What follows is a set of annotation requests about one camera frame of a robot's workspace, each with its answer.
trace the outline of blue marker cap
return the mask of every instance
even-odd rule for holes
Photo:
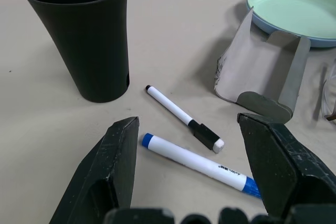
[[[246,177],[246,183],[242,191],[261,199],[261,195],[257,187],[257,184],[254,181],[254,179],[250,177]]]
[[[149,142],[151,141],[152,137],[152,134],[146,133],[146,135],[142,139],[142,146],[148,148]]]

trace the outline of black plastic cup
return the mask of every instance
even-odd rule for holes
[[[85,99],[109,102],[126,92],[127,0],[28,1]]]

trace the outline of green plate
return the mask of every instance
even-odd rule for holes
[[[336,39],[336,0],[247,0],[254,13],[282,30]]]

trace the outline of white marker barrel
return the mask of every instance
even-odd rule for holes
[[[166,107],[170,112],[177,116],[186,125],[192,120],[192,118],[181,110],[175,103],[165,97],[159,90],[153,86],[147,86],[147,93],[154,97],[159,103]]]
[[[147,133],[142,140],[142,145],[151,151],[219,180],[239,191],[244,189],[247,182],[247,176],[181,148],[158,136]]]

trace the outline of table surface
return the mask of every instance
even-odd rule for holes
[[[213,91],[216,60],[245,15],[245,0],[128,0],[131,84],[121,98],[82,98],[51,37],[26,0],[0,0],[0,223],[48,223],[80,161],[113,122],[139,116],[151,132],[251,176],[236,116],[244,108]],[[335,128],[319,93],[335,49],[311,50],[293,135],[336,173]],[[215,155],[146,92],[153,85],[226,145]],[[138,146],[133,207],[166,207],[176,220],[199,212],[216,223],[226,206],[250,217],[262,202]]]

